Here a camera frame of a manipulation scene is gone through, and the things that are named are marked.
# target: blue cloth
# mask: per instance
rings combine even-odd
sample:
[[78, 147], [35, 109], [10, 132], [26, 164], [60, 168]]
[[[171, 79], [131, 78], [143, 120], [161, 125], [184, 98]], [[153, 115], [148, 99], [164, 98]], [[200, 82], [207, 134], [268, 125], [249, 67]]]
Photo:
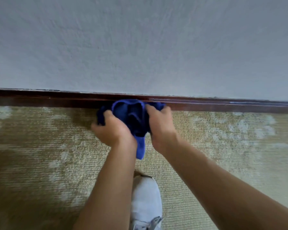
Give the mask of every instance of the blue cloth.
[[113, 115], [122, 120], [130, 129], [131, 134], [138, 142], [137, 159], [142, 160], [145, 154], [145, 135], [150, 133], [149, 116], [145, 104], [154, 106], [157, 110], [162, 110], [165, 106], [160, 102], [144, 103], [137, 99], [123, 99], [113, 104], [102, 106], [97, 112], [98, 124], [105, 125], [104, 112], [111, 110]]

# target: white sneaker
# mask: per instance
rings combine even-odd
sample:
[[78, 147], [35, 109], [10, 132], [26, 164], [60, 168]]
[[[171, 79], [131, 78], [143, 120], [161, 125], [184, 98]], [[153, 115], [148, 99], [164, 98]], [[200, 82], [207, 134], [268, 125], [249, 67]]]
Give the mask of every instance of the white sneaker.
[[133, 179], [131, 199], [131, 230], [159, 230], [162, 221], [162, 202], [156, 181], [149, 176]]

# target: baseboard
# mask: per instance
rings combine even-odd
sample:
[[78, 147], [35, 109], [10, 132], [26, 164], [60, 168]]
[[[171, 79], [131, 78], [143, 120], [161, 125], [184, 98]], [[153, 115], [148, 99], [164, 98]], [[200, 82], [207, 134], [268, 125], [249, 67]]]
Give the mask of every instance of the baseboard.
[[99, 108], [107, 102], [133, 98], [164, 102], [180, 111], [288, 113], [288, 102], [282, 101], [0, 89], [1, 106]]

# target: painted wall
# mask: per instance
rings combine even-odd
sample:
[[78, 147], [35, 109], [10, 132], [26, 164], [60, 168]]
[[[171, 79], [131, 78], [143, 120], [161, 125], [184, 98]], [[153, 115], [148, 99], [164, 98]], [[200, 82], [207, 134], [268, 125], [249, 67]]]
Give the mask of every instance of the painted wall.
[[288, 0], [0, 0], [0, 88], [288, 100]]

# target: carpet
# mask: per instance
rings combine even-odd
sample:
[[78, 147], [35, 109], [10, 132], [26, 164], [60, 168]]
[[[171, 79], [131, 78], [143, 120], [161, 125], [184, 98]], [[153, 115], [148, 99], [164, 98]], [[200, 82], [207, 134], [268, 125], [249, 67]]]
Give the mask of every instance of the carpet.
[[[0, 106], [0, 230], [71, 229], [109, 147], [96, 110]], [[288, 115], [173, 112], [179, 133], [224, 169], [288, 207]], [[136, 169], [159, 185], [164, 229], [216, 229], [146, 137]]]

